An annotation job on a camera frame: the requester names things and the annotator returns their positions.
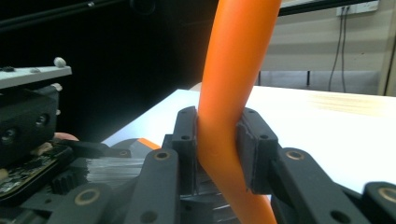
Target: orange tube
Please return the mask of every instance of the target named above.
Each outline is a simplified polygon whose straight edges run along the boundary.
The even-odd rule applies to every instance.
[[[268,199],[247,190],[236,152],[242,115],[274,30],[280,0],[220,0],[198,107],[198,159],[242,223],[276,223]]]

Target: white wall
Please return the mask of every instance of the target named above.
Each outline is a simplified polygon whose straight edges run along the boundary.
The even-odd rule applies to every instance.
[[[349,15],[346,21],[345,70],[380,72],[381,91],[395,38],[391,31],[394,8],[394,0],[381,0],[377,11]],[[330,8],[278,18],[262,70],[331,71],[340,29],[335,11]],[[336,70],[341,70],[340,65],[339,61]]]

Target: white table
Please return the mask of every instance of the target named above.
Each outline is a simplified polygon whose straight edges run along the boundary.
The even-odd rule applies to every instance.
[[[177,90],[104,143],[145,137],[161,145],[177,112],[198,100],[198,91]],[[307,151],[333,181],[357,192],[369,181],[396,184],[396,98],[254,87],[247,107],[282,147]]]

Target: table surface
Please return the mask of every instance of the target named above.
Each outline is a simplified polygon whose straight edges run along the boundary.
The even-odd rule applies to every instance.
[[[199,94],[173,92],[104,143],[145,137],[161,145],[177,112],[197,107]],[[261,114],[282,147],[307,151],[333,181],[357,192],[370,181],[396,184],[396,98],[254,87],[246,107]]]

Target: wall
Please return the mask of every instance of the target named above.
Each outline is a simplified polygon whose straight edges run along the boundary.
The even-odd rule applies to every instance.
[[[377,11],[350,15],[346,21],[345,69],[380,72],[379,91],[385,89],[390,65],[394,8],[394,0],[381,0]],[[331,71],[340,29],[335,11],[280,17],[262,70]]]

